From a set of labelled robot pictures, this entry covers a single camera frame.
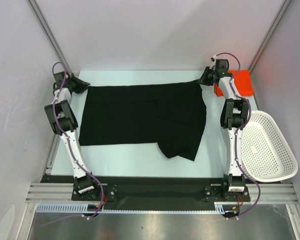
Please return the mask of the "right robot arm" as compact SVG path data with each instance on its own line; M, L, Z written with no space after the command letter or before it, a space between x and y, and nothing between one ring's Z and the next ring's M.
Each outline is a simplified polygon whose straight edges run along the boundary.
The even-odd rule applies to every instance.
M234 75L229 72L229 61L211 58L212 64L204 69L197 80L200 85L217 85L224 96L224 105L220 115L220 128L226 144L226 167L221 186L216 190L211 186L205 191L206 200L216 196L217 200L225 202L250 202L246 173L242 161L243 129L251 117L251 105L241 96Z

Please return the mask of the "black t-shirt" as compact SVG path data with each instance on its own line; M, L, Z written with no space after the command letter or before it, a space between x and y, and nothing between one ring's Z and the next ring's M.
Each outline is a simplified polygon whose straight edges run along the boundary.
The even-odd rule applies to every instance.
M168 159L194 161L207 120L196 81L88 88L81 146L156 143Z

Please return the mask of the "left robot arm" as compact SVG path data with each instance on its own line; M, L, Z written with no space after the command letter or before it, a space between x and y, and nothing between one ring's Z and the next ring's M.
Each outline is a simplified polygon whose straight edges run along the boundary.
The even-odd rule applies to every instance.
M72 94L81 94L90 85L65 71L54 73L52 103L44 107L52 131L63 142L73 171L73 194L82 201L95 200L100 196L101 187L88 171L78 140L78 121L69 101Z

